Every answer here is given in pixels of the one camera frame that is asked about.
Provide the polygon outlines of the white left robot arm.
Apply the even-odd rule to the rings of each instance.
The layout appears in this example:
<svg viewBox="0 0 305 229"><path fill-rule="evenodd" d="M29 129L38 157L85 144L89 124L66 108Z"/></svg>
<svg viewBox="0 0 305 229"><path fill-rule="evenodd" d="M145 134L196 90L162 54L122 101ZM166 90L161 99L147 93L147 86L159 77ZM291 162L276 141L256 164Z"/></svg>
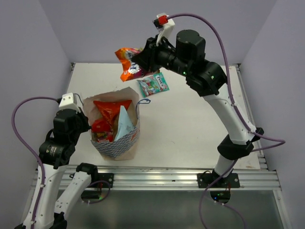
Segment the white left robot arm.
<svg viewBox="0 0 305 229"><path fill-rule="evenodd" d="M86 187L98 184L95 165L81 163L72 181L58 196L61 180L82 133L90 130L88 118L79 110L56 113L53 129L39 148L38 179L29 212L19 229L65 229L67 219Z"/></svg>

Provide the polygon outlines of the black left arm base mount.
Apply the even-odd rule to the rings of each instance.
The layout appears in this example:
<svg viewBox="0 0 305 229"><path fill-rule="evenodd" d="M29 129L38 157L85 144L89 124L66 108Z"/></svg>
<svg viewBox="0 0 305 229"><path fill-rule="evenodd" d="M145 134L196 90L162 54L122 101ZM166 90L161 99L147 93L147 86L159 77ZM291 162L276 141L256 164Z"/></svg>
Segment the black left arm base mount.
<svg viewBox="0 0 305 229"><path fill-rule="evenodd" d="M97 180L90 183L86 188L92 190L84 190L81 194L81 200L89 205L97 204L104 201L110 194L113 187L114 174L101 173L98 175Z"/></svg>

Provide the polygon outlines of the blue cassava chips bag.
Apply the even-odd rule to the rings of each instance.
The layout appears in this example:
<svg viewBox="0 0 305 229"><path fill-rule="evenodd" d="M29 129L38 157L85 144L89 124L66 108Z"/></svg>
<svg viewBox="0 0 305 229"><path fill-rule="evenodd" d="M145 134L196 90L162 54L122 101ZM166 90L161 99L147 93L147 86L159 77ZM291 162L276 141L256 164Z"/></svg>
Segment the blue cassava chips bag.
<svg viewBox="0 0 305 229"><path fill-rule="evenodd" d="M134 125L127 113L126 108L121 105L118 119L118 129L114 141L118 141L134 129Z"/></svg>

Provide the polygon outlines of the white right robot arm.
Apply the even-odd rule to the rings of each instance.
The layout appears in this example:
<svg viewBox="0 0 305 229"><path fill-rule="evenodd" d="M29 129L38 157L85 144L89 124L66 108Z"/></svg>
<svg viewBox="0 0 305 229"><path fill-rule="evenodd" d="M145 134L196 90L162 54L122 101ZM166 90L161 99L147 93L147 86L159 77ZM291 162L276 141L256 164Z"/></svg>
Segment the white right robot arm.
<svg viewBox="0 0 305 229"><path fill-rule="evenodd" d="M217 147L220 156L209 180L224 187L236 161L251 153L264 130L236 112L239 105L231 102L227 76L219 64L205 59L205 44L194 30L178 32L175 46L167 38L157 43L157 38L151 37L132 61L148 72L163 67L184 76L186 84L214 109L228 134Z"/></svg>

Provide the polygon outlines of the colourful twisted candy packet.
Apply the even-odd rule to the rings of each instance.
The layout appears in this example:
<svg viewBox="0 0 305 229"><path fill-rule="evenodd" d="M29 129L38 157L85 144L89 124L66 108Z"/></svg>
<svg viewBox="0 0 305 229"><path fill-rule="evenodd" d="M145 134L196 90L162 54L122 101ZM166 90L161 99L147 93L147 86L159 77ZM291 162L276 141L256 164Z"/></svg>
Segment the colourful twisted candy packet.
<svg viewBox="0 0 305 229"><path fill-rule="evenodd" d="M122 64L123 72L120 79L123 82L142 78L148 75L144 69L142 69L138 64L132 61L132 57L139 54L141 49L136 48L120 48L115 52L116 57Z"/></svg>

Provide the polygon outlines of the red fruit candy packet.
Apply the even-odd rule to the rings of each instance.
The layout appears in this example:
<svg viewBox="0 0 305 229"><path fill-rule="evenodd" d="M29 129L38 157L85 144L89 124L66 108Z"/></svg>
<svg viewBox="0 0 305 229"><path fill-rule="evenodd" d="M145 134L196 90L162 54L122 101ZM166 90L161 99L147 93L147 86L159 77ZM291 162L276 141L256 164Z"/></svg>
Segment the red fruit candy packet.
<svg viewBox="0 0 305 229"><path fill-rule="evenodd" d="M91 126L92 139L95 142L113 141L113 130L111 125L104 119L100 118L94 121Z"/></svg>

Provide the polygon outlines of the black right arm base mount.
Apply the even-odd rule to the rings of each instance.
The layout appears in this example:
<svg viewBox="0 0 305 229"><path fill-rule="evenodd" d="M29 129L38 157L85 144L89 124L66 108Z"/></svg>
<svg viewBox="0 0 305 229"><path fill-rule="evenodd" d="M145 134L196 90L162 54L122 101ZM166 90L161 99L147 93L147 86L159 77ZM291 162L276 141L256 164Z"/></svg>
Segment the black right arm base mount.
<svg viewBox="0 0 305 229"><path fill-rule="evenodd" d="M198 188L206 189L208 186L210 186L210 188L220 188L220 191L210 191L210 196L214 201L226 204L231 198L231 189L241 187L239 176L237 173L230 172L226 177L218 177L219 175L214 171L198 173Z"/></svg>

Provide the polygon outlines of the red chips bag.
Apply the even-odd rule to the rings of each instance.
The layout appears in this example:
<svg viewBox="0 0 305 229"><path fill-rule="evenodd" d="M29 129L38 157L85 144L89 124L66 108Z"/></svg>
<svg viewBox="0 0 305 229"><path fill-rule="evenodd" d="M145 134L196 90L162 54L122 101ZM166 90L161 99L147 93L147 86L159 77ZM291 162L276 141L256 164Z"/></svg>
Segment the red chips bag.
<svg viewBox="0 0 305 229"><path fill-rule="evenodd" d="M132 100L124 100L117 102L103 102L103 101L93 101L94 105L97 107L99 112L102 114L103 118L110 124L113 125L116 117L118 116L121 106L128 110L132 103Z"/></svg>

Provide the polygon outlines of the green candy packet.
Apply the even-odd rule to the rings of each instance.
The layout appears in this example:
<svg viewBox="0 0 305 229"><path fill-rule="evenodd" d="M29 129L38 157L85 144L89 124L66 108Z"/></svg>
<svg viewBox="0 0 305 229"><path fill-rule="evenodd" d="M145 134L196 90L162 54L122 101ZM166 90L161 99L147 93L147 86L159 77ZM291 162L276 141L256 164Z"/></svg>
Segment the green candy packet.
<svg viewBox="0 0 305 229"><path fill-rule="evenodd" d="M144 98L170 90L163 73L157 73L144 79L137 80L137 83L139 84L141 94Z"/></svg>

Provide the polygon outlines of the white paper bag blue handles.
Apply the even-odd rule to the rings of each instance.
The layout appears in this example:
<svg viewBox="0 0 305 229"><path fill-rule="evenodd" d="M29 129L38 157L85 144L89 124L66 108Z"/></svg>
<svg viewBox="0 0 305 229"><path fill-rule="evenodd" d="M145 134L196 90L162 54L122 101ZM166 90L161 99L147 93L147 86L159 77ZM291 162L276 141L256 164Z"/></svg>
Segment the white paper bag blue handles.
<svg viewBox="0 0 305 229"><path fill-rule="evenodd" d="M138 93L130 87L120 89L113 92L98 94L86 98L83 102L83 110L89 119L89 125L92 126L95 120L104 119L93 101L117 102L124 100L132 100L127 113L134 125L134 129L118 141L114 141L117 129L119 114L114 124L111 125L113 130L113 141L95 142L92 139L92 130L82 134L77 144L76 151L82 157L101 156L105 160L120 161L130 160L134 158L137 148L137 142L140 137L140 104L150 103L149 99L141 99Z"/></svg>

